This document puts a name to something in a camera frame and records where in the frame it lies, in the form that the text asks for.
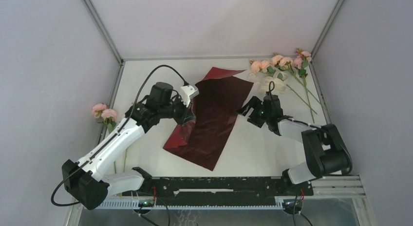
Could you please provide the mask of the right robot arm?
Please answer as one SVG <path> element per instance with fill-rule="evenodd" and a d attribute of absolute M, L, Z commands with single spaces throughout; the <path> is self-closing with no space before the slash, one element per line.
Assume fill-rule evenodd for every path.
<path fill-rule="evenodd" d="M 274 134 L 302 143 L 305 161 L 282 173 L 282 190 L 288 195 L 299 191 L 301 183 L 352 171 L 351 156 L 337 127 L 316 126 L 285 115 L 276 95 L 266 93 L 263 100 L 254 96 L 237 114 L 247 116 L 248 122 L 259 128 L 266 124 Z"/>

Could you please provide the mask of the pink flower stem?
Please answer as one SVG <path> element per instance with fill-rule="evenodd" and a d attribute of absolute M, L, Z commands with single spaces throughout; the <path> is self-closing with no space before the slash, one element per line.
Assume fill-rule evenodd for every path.
<path fill-rule="evenodd" d="M 294 69 L 295 73 L 295 79 L 297 82 L 304 87 L 305 90 L 305 97 L 306 97 L 306 102 L 308 103 L 309 109 L 310 109 L 310 115 L 312 118 L 312 122 L 315 122 L 315 117 L 317 113 L 314 111 L 311 100 L 310 100 L 310 91 L 307 88 L 307 81 L 306 78 L 308 76 L 307 73 L 307 66 L 311 62 L 311 54 L 308 51 L 304 51 L 300 48 L 296 50 L 296 58 L 292 62 L 292 67 Z"/>
<path fill-rule="evenodd" d="M 250 60 L 250 71 L 251 73 L 259 73 L 259 74 L 273 74 L 275 73 L 278 69 L 276 69 L 272 64 L 270 60 Z M 271 86 L 271 89 L 274 89 L 274 83 L 271 82 L 269 87 Z M 293 91 L 293 88 L 287 84 L 287 91 Z"/>
<path fill-rule="evenodd" d="M 105 132 L 105 135 L 100 136 L 99 141 L 103 141 L 106 135 L 112 133 L 125 116 L 125 114 L 119 114 L 116 110 L 109 108 L 108 105 L 103 103 L 94 105 L 91 113 L 95 122 L 102 125 L 102 131 Z"/>
<path fill-rule="evenodd" d="M 279 55 L 278 53 L 275 53 L 274 56 L 271 58 L 271 64 L 278 70 L 282 72 L 288 72 L 294 79 L 295 79 L 295 71 L 292 67 L 292 62 L 294 58 L 288 57 L 288 56 L 282 56 Z M 327 109 L 326 106 L 321 103 L 321 101 L 315 96 L 314 93 L 310 91 L 310 96 L 312 96 L 319 104 L 320 106 L 327 112 L 328 115 L 331 115 L 330 111 Z"/>

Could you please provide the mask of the red wrapping paper sheet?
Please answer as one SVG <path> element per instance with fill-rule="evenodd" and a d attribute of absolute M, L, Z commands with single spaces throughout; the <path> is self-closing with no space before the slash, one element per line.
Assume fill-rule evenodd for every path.
<path fill-rule="evenodd" d="M 214 170 L 235 126 L 237 113 L 253 83 L 236 77 L 241 70 L 213 67 L 196 83 L 193 100 L 196 118 L 177 125 L 163 149 L 208 170 Z"/>

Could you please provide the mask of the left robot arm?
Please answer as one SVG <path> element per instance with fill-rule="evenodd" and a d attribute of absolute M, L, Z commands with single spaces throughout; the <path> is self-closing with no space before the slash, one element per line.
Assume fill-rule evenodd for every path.
<path fill-rule="evenodd" d="M 134 103 L 119 125 L 87 155 L 62 165 L 63 185 L 79 204 L 93 210 L 107 197 L 126 191 L 147 195 L 152 189 L 152 176 L 142 168 L 107 175 L 110 165 L 136 140 L 145 135 L 162 119 L 173 119 L 184 125 L 195 119 L 192 100 L 199 94 L 194 85 L 184 85 L 172 97 L 174 88 L 157 82 L 150 94 Z"/>

